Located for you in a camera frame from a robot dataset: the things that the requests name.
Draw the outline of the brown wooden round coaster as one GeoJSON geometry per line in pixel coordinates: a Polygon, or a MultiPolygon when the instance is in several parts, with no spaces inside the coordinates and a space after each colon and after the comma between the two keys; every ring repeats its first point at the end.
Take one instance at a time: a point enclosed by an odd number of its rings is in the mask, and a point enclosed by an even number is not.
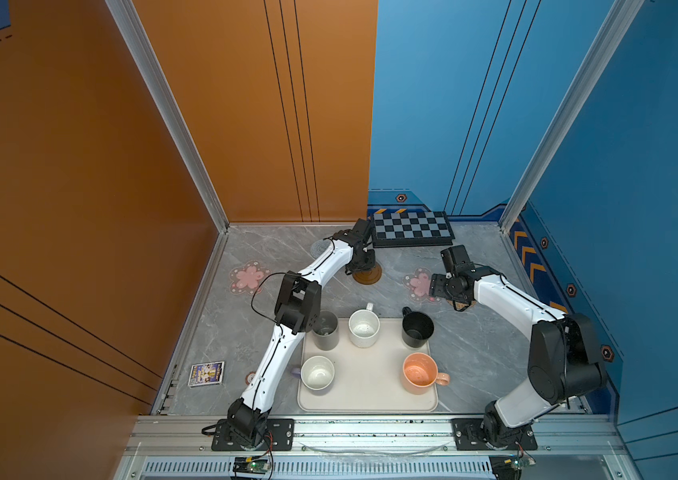
{"type": "Polygon", "coordinates": [[[380,264],[375,264],[370,270],[357,271],[352,274],[353,279],[361,285],[373,285],[383,276],[383,269],[380,264]]]}

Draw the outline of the pink flower coaster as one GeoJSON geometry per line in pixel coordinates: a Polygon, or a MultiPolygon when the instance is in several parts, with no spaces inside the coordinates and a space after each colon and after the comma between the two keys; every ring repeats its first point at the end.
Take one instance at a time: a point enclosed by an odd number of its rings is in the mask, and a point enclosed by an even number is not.
{"type": "Polygon", "coordinates": [[[233,294],[253,294],[271,273],[260,261],[249,261],[230,271],[230,291],[233,294]]]}
{"type": "Polygon", "coordinates": [[[436,302],[437,299],[430,294],[432,273],[425,268],[418,268],[414,273],[404,278],[404,284],[409,290],[409,298],[415,302],[436,302]]]}

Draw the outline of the grey woven round coaster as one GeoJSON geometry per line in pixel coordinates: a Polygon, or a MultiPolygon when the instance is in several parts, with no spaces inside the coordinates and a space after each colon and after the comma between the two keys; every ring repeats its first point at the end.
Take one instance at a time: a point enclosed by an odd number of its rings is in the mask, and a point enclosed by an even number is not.
{"type": "Polygon", "coordinates": [[[310,247],[310,253],[313,258],[317,259],[320,257],[327,249],[330,249],[332,246],[332,241],[329,239],[321,239],[314,242],[310,247]]]}

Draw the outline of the rattan woven round coaster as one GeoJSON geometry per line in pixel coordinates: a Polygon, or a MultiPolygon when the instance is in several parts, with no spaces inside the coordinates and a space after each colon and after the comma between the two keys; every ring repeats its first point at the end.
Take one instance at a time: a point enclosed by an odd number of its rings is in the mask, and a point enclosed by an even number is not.
{"type": "Polygon", "coordinates": [[[456,300],[450,301],[450,304],[455,312],[464,312],[468,308],[474,306],[476,304],[475,300],[468,301],[468,302],[459,302],[456,300]]]}

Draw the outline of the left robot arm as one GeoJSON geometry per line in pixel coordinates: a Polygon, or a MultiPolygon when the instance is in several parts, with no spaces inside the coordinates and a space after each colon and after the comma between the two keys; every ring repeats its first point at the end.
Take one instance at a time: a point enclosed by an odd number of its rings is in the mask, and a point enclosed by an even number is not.
{"type": "Polygon", "coordinates": [[[294,349],[313,328],[321,310],[322,287],[339,271],[371,270],[375,254],[367,239],[330,238],[330,245],[311,264],[283,274],[273,313],[273,331],[253,380],[228,408],[225,425],[230,436],[246,448],[264,441],[266,422],[277,386],[294,349]]]}

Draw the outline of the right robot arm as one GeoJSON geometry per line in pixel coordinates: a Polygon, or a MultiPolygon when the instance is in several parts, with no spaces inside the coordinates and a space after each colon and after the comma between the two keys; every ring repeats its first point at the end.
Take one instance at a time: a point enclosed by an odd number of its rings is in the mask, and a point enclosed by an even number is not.
{"type": "Polygon", "coordinates": [[[493,449],[521,443],[537,418],[608,382],[597,331],[583,314],[543,304],[491,267],[435,274],[429,294],[467,308],[484,305],[529,339],[527,378],[486,406],[478,440],[493,449]]]}

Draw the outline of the white speckled mug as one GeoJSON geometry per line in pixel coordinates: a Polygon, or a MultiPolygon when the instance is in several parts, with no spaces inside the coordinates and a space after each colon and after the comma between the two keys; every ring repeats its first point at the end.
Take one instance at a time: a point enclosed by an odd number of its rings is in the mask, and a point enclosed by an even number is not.
{"type": "Polygon", "coordinates": [[[348,320],[351,342],[358,348],[370,348],[378,340],[381,321],[374,312],[374,305],[355,311],[348,320]]]}

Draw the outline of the orange mug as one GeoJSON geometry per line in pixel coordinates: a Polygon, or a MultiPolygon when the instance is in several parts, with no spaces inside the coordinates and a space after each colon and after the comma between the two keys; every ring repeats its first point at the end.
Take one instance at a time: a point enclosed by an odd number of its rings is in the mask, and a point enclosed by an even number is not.
{"type": "Polygon", "coordinates": [[[403,387],[412,394],[424,394],[435,385],[447,386],[451,377],[439,370],[435,360],[428,354],[415,352],[403,361],[401,380],[403,387]]]}

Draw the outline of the cream serving tray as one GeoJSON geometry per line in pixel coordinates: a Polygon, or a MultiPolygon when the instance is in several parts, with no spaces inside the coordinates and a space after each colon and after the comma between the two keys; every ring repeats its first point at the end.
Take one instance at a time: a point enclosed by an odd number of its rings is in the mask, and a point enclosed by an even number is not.
{"type": "Polygon", "coordinates": [[[316,345],[312,333],[303,340],[302,359],[324,356],[333,362],[335,376],[326,390],[315,392],[301,384],[299,406],[313,413],[428,413],[438,405],[436,386],[412,393],[404,386],[403,363],[414,352],[402,339],[402,320],[383,318],[378,341],[359,348],[350,340],[348,320],[341,318],[339,342],[329,351],[316,345]]]}

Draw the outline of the right circuit board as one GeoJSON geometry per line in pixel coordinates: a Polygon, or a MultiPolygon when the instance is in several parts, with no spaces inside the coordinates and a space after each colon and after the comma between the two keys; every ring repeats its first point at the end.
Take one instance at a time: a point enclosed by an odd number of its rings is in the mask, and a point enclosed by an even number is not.
{"type": "Polygon", "coordinates": [[[537,464],[533,457],[492,456],[489,460],[496,480],[520,480],[526,468],[537,464]]]}

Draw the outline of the purple card box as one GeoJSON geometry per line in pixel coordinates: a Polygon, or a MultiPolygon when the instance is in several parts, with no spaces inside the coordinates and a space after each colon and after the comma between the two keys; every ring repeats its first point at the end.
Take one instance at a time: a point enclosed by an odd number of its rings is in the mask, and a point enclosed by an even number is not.
{"type": "Polygon", "coordinates": [[[193,364],[190,367],[188,386],[195,388],[221,384],[224,367],[224,361],[193,364]]]}

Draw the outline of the left circuit board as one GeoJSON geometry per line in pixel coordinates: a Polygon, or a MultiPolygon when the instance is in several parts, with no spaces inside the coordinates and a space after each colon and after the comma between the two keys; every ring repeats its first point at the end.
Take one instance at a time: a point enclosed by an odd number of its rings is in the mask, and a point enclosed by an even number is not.
{"type": "Polygon", "coordinates": [[[273,466],[269,458],[235,457],[231,467],[232,479],[271,479],[273,466]]]}

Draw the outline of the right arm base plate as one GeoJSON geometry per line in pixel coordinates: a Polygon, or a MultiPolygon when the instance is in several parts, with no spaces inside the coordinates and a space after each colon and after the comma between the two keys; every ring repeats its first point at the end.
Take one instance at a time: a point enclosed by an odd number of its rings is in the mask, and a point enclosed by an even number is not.
{"type": "Polygon", "coordinates": [[[536,436],[530,425],[509,428],[493,418],[462,417],[452,419],[451,427],[459,451],[538,449],[536,436]]]}

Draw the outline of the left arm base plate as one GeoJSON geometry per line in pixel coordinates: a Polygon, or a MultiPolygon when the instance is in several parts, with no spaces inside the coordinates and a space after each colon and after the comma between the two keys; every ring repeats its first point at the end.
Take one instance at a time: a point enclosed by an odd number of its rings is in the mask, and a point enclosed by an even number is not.
{"type": "Polygon", "coordinates": [[[251,434],[234,428],[228,420],[219,420],[213,429],[211,449],[229,452],[290,451],[294,440],[295,420],[269,418],[253,428],[251,434]]]}

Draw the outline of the aluminium front rail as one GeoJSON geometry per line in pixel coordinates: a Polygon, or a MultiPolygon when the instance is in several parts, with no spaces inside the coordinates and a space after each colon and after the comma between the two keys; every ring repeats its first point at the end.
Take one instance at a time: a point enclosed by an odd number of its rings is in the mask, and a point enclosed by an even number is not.
{"type": "Polygon", "coordinates": [[[603,415],[553,414],[532,425],[538,449],[459,451],[451,420],[475,415],[288,415],[290,451],[213,451],[215,417],[141,417],[117,479],[232,479],[235,457],[264,456],[271,479],[495,479],[489,458],[533,457],[521,479],[638,479],[603,415]]]}

